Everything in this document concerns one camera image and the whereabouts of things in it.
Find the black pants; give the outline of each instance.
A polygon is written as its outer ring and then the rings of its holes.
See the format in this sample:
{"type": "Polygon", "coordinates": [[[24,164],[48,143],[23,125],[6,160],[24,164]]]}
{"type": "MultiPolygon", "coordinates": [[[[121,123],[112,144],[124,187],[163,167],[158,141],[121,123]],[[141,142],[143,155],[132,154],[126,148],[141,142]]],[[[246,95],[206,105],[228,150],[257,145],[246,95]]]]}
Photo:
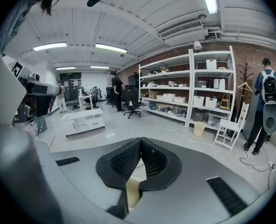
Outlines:
{"type": "Polygon", "coordinates": [[[255,121],[254,121],[254,125],[250,134],[250,137],[248,139],[248,147],[251,147],[251,145],[253,144],[254,140],[256,139],[259,130],[261,128],[260,134],[258,136],[257,142],[256,142],[256,146],[254,148],[255,152],[258,152],[260,150],[260,148],[262,147],[263,143],[265,142],[266,138],[267,138],[267,133],[265,132],[264,128],[263,128],[263,111],[256,111],[255,114],[255,121]]]}
{"type": "Polygon", "coordinates": [[[121,111],[121,92],[119,94],[114,93],[114,102],[117,111],[121,111]]]}

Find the low white table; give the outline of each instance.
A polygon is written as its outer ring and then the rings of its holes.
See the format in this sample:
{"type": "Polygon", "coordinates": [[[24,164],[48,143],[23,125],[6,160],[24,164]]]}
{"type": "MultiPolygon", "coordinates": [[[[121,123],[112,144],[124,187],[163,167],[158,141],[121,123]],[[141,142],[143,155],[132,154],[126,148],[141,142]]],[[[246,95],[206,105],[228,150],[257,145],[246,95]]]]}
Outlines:
{"type": "Polygon", "coordinates": [[[60,119],[60,122],[66,137],[71,134],[105,127],[101,109],[68,113],[60,119]]]}
{"type": "Polygon", "coordinates": [[[93,109],[93,105],[92,105],[92,99],[91,99],[91,95],[86,95],[86,96],[78,96],[79,99],[79,105],[80,105],[80,110],[83,111],[82,108],[82,102],[87,99],[90,98],[90,105],[91,105],[91,109],[93,109]]]}

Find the man wearing backpack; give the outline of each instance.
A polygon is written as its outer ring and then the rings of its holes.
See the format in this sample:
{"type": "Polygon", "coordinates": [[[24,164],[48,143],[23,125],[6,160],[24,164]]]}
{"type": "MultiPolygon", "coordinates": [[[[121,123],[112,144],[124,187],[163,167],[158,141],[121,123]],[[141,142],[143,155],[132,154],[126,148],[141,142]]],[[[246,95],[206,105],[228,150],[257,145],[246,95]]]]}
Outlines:
{"type": "MultiPolygon", "coordinates": [[[[262,63],[263,63],[263,70],[267,75],[270,75],[272,72],[270,60],[268,58],[264,58],[262,63]]],[[[256,89],[255,95],[260,93],[258,105],[256,108],[255,120],[254,120],[253,128],[249,136],[248,142],[244,144],[245,151],[248,151],[261,129],[259,137],[256,142],[256,146],[254,148],[254,151],[252,152],[253,155],[259,154],[260,148],[262,147],[268,135],[263,128],[263,109],[264,109],[265,102],[261,95],[262,83],[263,83],[262,81],[263,81],[263,74],[262,72],[260,72],[257,76],[256,83],[255,83],[255,89],[256,89]]]]}

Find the floor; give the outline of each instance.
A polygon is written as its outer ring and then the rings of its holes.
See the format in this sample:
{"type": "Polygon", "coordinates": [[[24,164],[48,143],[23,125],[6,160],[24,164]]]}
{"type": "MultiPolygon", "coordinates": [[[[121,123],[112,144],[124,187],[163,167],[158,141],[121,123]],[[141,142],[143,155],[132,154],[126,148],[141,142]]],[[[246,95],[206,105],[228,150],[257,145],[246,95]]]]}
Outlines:
{"type": "MultiPolygon", "coordinates": [[[[132,115],[131,119],[127,119],[127,116],[122,113],[116,113],[115,107],[112,108],[111,105],[105,105],[105,103],[105,101],[102,101],[97,104],[103,110],[105,129],[100,128],[66,138],[61,130],[59,121],[63,114],[59,113],[59,111],[46,117],[48,130],[41,134],[36,136],[35,126],[27,125],[23,129],[30,133],[34,139],[46,142],[51,152],[97,147],[136,137],[163,140],[212,156],[243,177],[260,194],[268,189],[268,178],[270,187],[276,184],[276,171],[270,173],[270,169],[268,169],[265,172],[258,172],[253,170],[251,166],[246,166],[240,162],[239,158],[246,158],[246,153],[243,149],[246,140],[242,134],[230,152],[220,146],[212,145],[216,134],[215,131],[206,129],[202,136],[197,137],[193,135],[192,127],[184,127],[176,120],[146,111],[142,112],[141,118],[137,115],[132,115]]],[[[244,162],[252,164],[259,170],[266,170],[269,162],[268,155],[270,156],[274,149],[275,147],[272,144],[265,143],[260,154],[254,156],[251,154],[253,151],[252,146],[248,152],[248,158],[244,162]]],[[[145,180],[144,167],[137,168],[132,177],[137,181],[145,180]]]]}

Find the trash can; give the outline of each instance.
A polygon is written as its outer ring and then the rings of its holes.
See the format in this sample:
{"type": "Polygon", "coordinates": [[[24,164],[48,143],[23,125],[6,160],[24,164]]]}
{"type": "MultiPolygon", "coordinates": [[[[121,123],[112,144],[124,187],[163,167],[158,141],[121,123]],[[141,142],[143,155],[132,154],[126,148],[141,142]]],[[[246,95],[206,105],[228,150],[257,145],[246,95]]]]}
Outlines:
{"type": "Polygon", "coordinates": [[[195,125],[194,125],[194,135],[196,136],[201,136],[204,129],[206,127],[206,124],[205,123],[202,123],[202,122],[195,122],[195,125]]]}

